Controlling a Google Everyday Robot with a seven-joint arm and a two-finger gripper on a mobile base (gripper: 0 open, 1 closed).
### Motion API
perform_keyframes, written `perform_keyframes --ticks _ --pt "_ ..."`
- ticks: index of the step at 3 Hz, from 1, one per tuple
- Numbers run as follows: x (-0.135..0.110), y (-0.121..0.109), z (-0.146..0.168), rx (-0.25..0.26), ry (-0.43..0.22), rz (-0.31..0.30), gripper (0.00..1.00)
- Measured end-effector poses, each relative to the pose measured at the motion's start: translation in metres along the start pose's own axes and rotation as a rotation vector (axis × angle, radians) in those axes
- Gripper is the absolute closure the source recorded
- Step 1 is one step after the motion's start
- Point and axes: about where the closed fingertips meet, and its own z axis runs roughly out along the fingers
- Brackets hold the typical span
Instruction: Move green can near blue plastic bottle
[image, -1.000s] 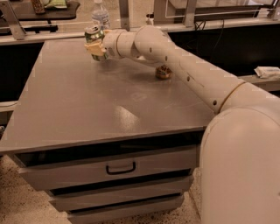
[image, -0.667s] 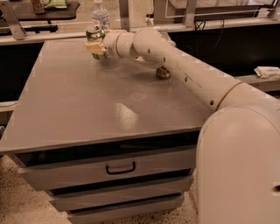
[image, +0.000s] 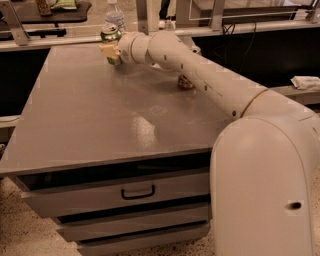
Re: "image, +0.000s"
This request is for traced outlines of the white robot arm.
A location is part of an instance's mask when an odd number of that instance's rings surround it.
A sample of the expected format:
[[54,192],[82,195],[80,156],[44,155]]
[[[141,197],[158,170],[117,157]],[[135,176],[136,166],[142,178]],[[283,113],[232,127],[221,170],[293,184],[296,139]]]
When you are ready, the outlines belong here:
[[105,37],[117,63],[177,71],[231,123],[211,155],[216,256],[316,256],[312,173],[319,166],[320,117],[304,105],[194,53],[170,31]]

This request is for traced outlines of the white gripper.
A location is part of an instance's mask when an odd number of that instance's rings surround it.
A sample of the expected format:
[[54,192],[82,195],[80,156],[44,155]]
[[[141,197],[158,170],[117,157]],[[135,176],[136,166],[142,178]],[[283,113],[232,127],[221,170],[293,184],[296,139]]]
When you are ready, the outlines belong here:
[[101,43],[99,45],[100,51],[105,57],[112,60],[121,58],[123,63],[133,63],[132,46],[136,37],[136,32],[124,33],[118,44],[115,42]]

